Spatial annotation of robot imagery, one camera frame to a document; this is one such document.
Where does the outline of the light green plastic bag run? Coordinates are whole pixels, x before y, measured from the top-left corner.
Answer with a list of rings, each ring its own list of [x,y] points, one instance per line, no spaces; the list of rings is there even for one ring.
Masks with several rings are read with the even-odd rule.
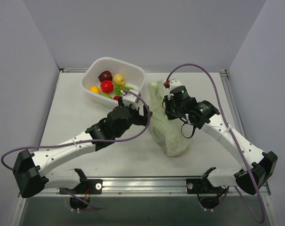
[[[167,91],[163,86],[163,81],[150,82],[147,85],[152,111],[149,129],[151,135],[162,151],[170,157],[182,155],[192,143],[192,139],[186,139],[181,134],[180,120],[168,120],[165,115],[162,101]]]

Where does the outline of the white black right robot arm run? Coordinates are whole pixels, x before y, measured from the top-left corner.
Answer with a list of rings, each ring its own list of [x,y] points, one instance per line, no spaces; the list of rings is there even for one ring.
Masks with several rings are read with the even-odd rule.
[[[168,119],[183,119],[194,129],[200,129],[221,144],[240,164],[241,169],[212,167],[200,181],[203,191],[210,193],[220,186],[237,186],[255,195],[272,176],[278,157],[251,144],[244,136],[223,121],[219,110],[208,101],[190,97],[183,85],[165,85],[165,114]]]

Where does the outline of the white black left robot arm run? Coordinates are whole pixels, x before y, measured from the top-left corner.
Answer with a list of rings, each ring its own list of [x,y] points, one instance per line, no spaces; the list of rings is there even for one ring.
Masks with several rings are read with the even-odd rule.
[[[143,115],[134,103],[125,104],[119,99],[118,106],[98,123],[87,128],[73,139],[59,145],[36,147],[30,153],[26,147],[17,155],[13,166],[19,192],[23,198],[37,195],[47,188],[67,188],[77,194],[87,189],[87,178],[81,169],[56,173],[55,168],[82,155],[97,152],[113,143],[121,143],[121,136],[132,126],[150,124],[152,112],[143,105]]]

